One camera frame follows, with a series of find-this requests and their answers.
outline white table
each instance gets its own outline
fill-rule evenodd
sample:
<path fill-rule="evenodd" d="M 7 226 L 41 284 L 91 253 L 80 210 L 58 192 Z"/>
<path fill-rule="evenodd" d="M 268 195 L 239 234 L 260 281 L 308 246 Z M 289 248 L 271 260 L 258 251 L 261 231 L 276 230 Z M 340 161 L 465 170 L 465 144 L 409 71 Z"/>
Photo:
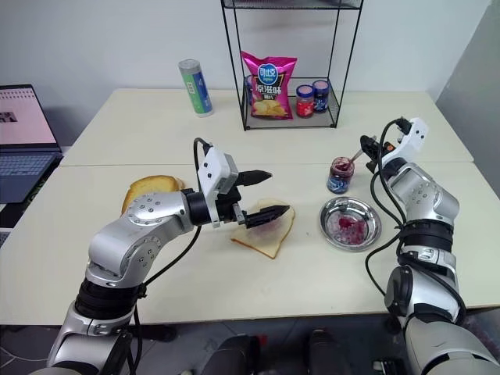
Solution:
<path fill-rule="evenodd" d="M 363 134 L 378 135 L 400 116 L 430 128 L 419 162 L 473 158 L 425 92 L 346 92 L 337 129 L 244 132 L 235 91 L 211 90 L 215 112 L 195 116 L 185 90 L 115 91 L 78 138 L 63 166 L 192 164 L 195 137 L 211 141 L 238 165 L 331 163 L 351 156 Z M 390 133 L 395 140 L 397 132 Z"/>
<path fill-rule="evenodd" d="M 470 162 L 420 165 L 461 204 L 453 252 L 458 257 L 465 303 L 468 307 L 500 305 L 500 251 L 495 236 L 500 201 Z M 242 207 L 271 197 L 289 202 L 296 211 L 294 226 L 277 258 L 268 259 L 230 242 L 236 224 L 218 230 L 204 227 L 191 252 L 151 284 L 148 297 L 139 302 L 142 321 L 386 311 L 364 270 L 366 252 L 353 254 L 333 248 L 320 233 L 319 210 L 334 196 L 325 186 L 327 164 L 247 168 L 269 170 L 273 178 L 242 187 Z M 93 234 L 118 217 L 132 181 L 157 173 L 180 177 L 188 186 L 195 186 L 192 166 L 59 167 L 0 249 L 0 323 L 61 324 L 84 279 Z M 370 172 L 357 164 L 348 194 L 373 204 L 369 180 Z M 395 232 L 394 224 L 378 211 L 384 231 L 375 245 Z M 150 274 L 175 257 L 191 235 L 170 242 Z M 374 276 L 385 285 L 395 266 L 395 247 L 373 257 L 371 264 Z"/>

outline laptop screen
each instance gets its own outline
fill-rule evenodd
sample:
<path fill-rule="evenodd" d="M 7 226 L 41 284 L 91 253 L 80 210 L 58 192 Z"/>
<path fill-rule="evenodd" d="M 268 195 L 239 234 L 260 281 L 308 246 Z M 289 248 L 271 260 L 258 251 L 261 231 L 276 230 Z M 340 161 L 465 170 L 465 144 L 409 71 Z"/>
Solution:
<path fill-rule="evenodd" d="M 33 88 L 0 87 L 0 145 L 55 143 Z"/>

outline red jam jar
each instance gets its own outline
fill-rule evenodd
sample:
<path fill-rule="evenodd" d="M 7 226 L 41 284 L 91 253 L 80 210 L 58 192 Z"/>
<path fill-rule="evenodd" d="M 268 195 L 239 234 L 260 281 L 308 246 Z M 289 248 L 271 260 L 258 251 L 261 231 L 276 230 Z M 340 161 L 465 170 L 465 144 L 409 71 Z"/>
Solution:
<path fill-rule="evenodd" d="M 332 193 L 344 194 L 351 183 L 354 174 L 354 163 L 345 157 L 336 158 L 330 167 L 327 188 Z"/>
<path fill-rule="evenodd" d="M 297 95 L 297 116 L 305 119 L 314 114 L 314 88 L 308 84 L 302 84 L 295 91 Z"/>

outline pink chip bag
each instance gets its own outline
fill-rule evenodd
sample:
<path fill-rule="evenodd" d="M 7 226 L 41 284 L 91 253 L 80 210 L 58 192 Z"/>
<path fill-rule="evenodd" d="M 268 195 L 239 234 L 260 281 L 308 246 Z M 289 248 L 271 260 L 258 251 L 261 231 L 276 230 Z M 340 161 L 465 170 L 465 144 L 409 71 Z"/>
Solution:
<path fill-rule="evenodd" d="M 271 56 L 257 59 L 247 52 L 242 52 L 241 57 L 252 75 L 252 116 L 293 119 L 287 86 L 297 58 Z"/>

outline laptop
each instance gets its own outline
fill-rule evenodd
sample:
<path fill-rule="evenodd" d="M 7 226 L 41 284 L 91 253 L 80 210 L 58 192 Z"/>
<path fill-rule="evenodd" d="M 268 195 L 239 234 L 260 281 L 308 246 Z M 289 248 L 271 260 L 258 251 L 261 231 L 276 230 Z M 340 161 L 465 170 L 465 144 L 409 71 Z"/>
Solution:
<path fill-rule="evenodd" d="M 60 156 L 33 86 L 0 86 L 0 203 L 24 201 Z"/>

